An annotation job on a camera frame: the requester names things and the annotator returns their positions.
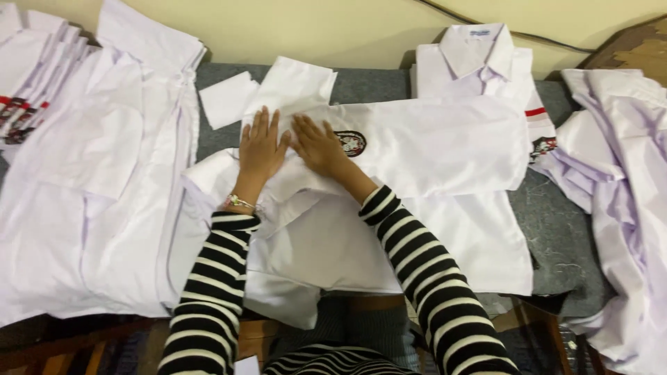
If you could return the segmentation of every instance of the black and white striped sweater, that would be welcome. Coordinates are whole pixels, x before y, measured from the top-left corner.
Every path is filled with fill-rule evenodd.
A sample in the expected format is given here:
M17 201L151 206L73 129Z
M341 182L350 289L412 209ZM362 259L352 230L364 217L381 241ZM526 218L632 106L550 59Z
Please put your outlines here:
M384 186L360 217L375 231L419 316L441 374L519 374L466 277L445 247ZM234 372L245 259L259 218L216 212L171 320L159 374ZM265 374L413 374L373 350L316 344L287 354Z

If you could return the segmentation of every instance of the shirt collar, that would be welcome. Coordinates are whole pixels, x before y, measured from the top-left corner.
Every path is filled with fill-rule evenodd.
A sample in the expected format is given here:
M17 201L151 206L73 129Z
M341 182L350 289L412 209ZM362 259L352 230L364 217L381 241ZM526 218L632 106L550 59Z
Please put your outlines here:
M489 55L480 55L471 49L468 45L471 39L494 41ZM488 66L507 80L512 80L514 44L504 23L450 26L438 47L457 79Z

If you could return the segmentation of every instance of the electrical cable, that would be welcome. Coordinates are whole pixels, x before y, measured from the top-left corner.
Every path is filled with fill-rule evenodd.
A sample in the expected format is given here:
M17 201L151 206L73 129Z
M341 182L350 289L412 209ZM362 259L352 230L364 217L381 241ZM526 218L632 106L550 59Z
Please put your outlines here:
M443 5L440 5L436 3L435 1L432 0L416 0L420 3L426 4L432 8L437 9L438 11L441 11L442 13L445 13L449 17L462 22L462 23L467 23L468 25L481 25L482 22L479 22L475 19L468 18L462 14L456 13L455 11L452 11L451 9L444 7ZM562 43L559 41L555 41L553 39L549 39L547 37L542 37L539 35L534 35L534 34L529 34L529 33L522 33L520 31L512 31L512 35L532 41L536 41L538 43L544 43L544 44L550 44L550 45L555 45L557 47L563 47L563 48L568 48L571 49L572 51L580 52L580 53L594 53L596 50L595 49L590 49L590 48L581 48L581 47L575 47L573 45L569 45L567 43Z

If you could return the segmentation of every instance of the wall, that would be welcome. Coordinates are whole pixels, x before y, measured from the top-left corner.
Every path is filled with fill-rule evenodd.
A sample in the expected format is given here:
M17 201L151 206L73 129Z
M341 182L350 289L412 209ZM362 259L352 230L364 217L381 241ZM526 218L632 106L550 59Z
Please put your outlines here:
M329 67L393 69L406 52L439 40L454 22L414 0L125 0L147 16L200 38L214 62L270 64L277 55ZM665 0L440 0L483 22L505 22L578 47L667 13ZM94 31L101 0L18 0ZM534 73L576 66L585 54L515 39L534 49Z

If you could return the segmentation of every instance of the striped sleeve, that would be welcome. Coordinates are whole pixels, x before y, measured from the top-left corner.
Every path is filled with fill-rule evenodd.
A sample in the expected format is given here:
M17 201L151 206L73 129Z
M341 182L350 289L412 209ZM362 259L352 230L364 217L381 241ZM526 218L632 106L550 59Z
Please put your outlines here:
M245 290L245 259L255 216L216 212L211 234L190 272L169 327L158 374L204 371L233 374L239 315Z
M440 374L519 374L452 256L387 186L359 216L374 227L419 317Z

